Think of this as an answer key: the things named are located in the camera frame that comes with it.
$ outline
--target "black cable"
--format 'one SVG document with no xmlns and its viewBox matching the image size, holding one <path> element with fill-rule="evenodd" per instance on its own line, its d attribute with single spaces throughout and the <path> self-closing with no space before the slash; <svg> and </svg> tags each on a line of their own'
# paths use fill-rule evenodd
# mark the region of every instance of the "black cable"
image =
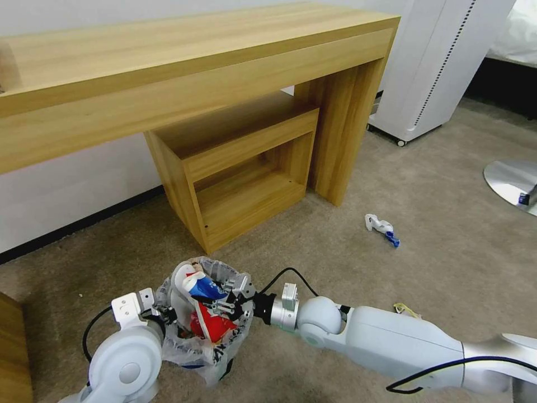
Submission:
<svg viewBox="0 0 537 403">
<path fill-rule="evenodd" d="M 90 334 L 90 330 L 92 326 L 95 324 L 95 322 L 97 322 L 101 318 L 101 316 L 103 316 L 106 312 L 111 311 L 111 310 L 112 310 L 112 305 L 103 309 L 91 320 L 91 322 L 86 327 L 86 330 L 84 330 L 84 334 L 82 335 L 82 351 L 84 351 L 84 355 L 86 356 L 86 359 L 88 360 L 88 362 L 91 362 L 91 359 L 92 359 L 90 351 L 88 350 L 88 335 Z"/>
<path fill-rule="evenodd" d="M 315 295 L 316 297 L 319 296 L 319 294 L 317 294 L 317 293 L 315 292 L 315 290 L 312 288 L 312 286 L 309 285 L 309 283 L 306 281 L 306 279 L 305 279 L 305 278 L 300 274 L 300 272 L 299 272 L 298 270 L 296 270 L 295 268 L 285 268 L 285 269 L 283 269 L 281 272 L 279 272 L 278 274 L 276 274 L 276 276 L 275 276 L 272 280 L 270 280 L 270 282 L 269 282 L 269 283 L 268 283 L 268 284 L 267 284 L 261 291 L 259 291 L 259 294 L 264 294 L 270 287 L 272 287 L 272 285 L 273 285 L 274 283 L 276 283 L 276 281 L 281 277 L 281 275 L 282 275 L 283 273 L 285 273 L 286 271 L 289 271 L 289 270 L 294 271 L 294 272 L 296 273 L 296 275 L 297 275 L 298 277 L 300 277 L 300 279 L 304 282 L 304 284 L 306 285 L 306 287 L 309 288 L 309 290 L 312 292 L 313 295 Z"/>
<path fill-rule="evenodd" d="M 423 390 L 422 387 L 417 387 L 415 389 L 411 390 L 401 390 L 401 389 L 395 389 L 396 387 L 402 386 L 408 382 L 415 381 L 418 378 L 421 378 L 425 375 L 428 375 L 430 373 L 439 371 L 441 369 L 456 367 L 458 365 L 462 364 L 468 364 L 471 362 L 477 362 L 477 361 L 503 361 L 503 362 L 509 362 L 512 364 L 520 365 L 521 367 L 525 367 L 527 369 L 530 369 L 532 371 L 537 372 L 537 367 L 531 364 L 528 364 L 524 361 L 517 360 L 515 358 L 509 358 L 509 357 L 495 357 L 493 355 L 483 355 L 480 357 L 470 357 L 470 358 L 463 358 L 459 360 L 449 361 L 444 364 L 435 365 L 434 367 L 424 369 L 422 371 L 416 372 L 414 375 L 410 375 L 409 377 L 406 377 L 405 379 L 402 379 L 400 381 L 394 382 L 391 385 L 388 385 L 386 387 L 386 390 L 388 392 L 392 393 L 399 393 L 401 395 L 413 395 L 414 393 L 419 392 L 420 390 Z"/>
</svg>

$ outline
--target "trash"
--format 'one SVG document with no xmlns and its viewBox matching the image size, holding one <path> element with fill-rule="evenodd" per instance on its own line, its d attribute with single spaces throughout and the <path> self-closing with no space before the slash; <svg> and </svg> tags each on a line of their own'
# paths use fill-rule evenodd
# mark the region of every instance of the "trash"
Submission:
<svg viewBox="0 0 537 403">
<path fill-rule="evenodd" d="M 393 305 L 393 307 L 394 307 L 396 313 L 400 313 L 401 315 L 406 315 L 406 316 L 412 316 L 412 317 L 415 317 L 417 319 L 422 319 L 422 317 L 421 317 L 421 315 L 419 313 L 415 313 L 414 311 L 412 311 L 409 307 L 407 307 L 402 302 L 395 303 Z"/>
<path fill-rule="evenodd" d="M 217 384 L 227 373 L 248 336 L 253 316 L 241 315 L 231 321 L 215 315 L 211 308 L 195 298 L 202 299 L 203 294 L 211 295 L 209 299 L 221 296 L 224 292 L 219 284 L 238 276 L 240 274 L 236 270 L 221 261 L 196 257 L 179 263 L 171 278 L 167 278 L 156 292 L 157 305 L 171 306 L 177 313 L 177 321 L 166 326 L 162 359 L 196 371 L 205 379 L 207 386 Z M 252 301 L 242 307 L 246 308 L 247 304 L 252 307 L 244 311 L 253 310 Z"/>
<path fill-rule="evenodd" d="M 365 226 L 367 227 L 368 231 L 371 231 L 373 228 L 375 228 L 378 232 L 383 233 L 386 239 L 390 241 L 395 248 L 399 247 L 401 244 L 400 239 L 395 237 L 393 226 L 388 221 L 379 220 L 375 214 L 365 215 Z"/>
</svg>

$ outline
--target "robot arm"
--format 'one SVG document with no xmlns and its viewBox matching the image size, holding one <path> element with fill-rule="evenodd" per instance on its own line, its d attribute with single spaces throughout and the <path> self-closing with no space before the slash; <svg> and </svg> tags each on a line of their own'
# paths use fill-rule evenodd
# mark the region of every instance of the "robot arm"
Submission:
<svg viewBox="0 0 537 403">
<path fill-rule="evenodd" d="M 158 392 L 164 321 L 151 288 L 112 301 L 121 330 L 108 337 L 89 364 L 89 385 L 60 403 L 148 403 Z"/>
<path fill-rule="evenodd" d="M 245 284 L 251 284 L 249 277 Z M 244 292 L 242 301 L 251 306 L 253 288 L 237 286 L 232 292 Z M 494 393 L 512 385 L 515 403 L 537 403 L 537 339 L 503 334 L 483 343 L 461 343 L 430 322 L 372 307 L 351 308 L 326 297 L 299 306 L 296 284 L 289 283 L 281 299 L 255 293 L 253 304 L 253 315 L 267 325 L 403 379 L 389 391 L 461 387 Z M 97 349 L 89 366 L 89 386 L 60 403 L 148 403 L 156 395 L 163 324 L 174 320 L 173 310 L 158 312 L 150 288 L 113 300 L 112 309 L 121 330 Z"/>
<path fill-rule="evenodd" d="M 270 324 L 291 331 L 294 322 L 294 331 L 309 345 L 403 379 L 389 391 L 460 387 L 499 393 L 512 385 L 515 403 L 537 402 L 537 339 L 503 334 L 482 343 L 462 343 L 430 322 L 372 307 L 350 308 L 326 297 L 299 307 L 296 294 L 288 292 L 293 289 L 294 284 L 286 284 L 281 302 L 275 299 Z"/>
</svg>

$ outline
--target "white wall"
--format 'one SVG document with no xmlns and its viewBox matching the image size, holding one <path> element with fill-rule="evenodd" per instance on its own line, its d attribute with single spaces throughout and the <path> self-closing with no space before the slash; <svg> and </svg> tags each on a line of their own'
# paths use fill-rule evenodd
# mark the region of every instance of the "white wall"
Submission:
<svg viewBox="0 0 537 403">
<path fill-rule="evenodd" d="M 413 0 L 326 3 L 404 14 Z M 0 36 L 284 3 L 284 0 L 0 0 Z M 141 134 L 0 175 L 0 252 L 160 184 Z"/>
</svg>

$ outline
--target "white air purifier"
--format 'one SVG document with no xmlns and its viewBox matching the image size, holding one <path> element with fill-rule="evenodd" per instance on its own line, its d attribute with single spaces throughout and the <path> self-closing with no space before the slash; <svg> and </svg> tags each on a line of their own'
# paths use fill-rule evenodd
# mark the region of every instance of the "white air purifier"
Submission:
<svg viewBox="0 0 537 403">
<path fill-rule="evenodd" d="M 399 146 L 446 123 L 515 0 L 413 0 L 369 129 Z"/>
</svg>

